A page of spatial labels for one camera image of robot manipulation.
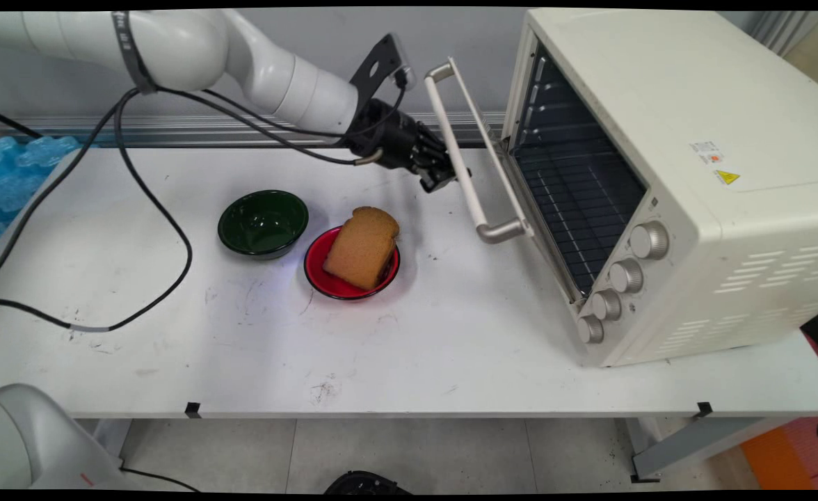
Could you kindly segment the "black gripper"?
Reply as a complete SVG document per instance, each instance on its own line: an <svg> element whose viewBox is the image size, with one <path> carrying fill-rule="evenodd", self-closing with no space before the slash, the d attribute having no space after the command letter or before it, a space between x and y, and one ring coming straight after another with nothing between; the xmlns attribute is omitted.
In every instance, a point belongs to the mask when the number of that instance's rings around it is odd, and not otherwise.
<svg viewBox="0 0 818 501"><path fill-rule="evenodd" d="M425 193L433 193L456 180L444 141L424 123L396 110L387 102L370 99L356 114L352 136L342 146L356 156L383 152L381 167L405 168L419 176Z"/></svg>

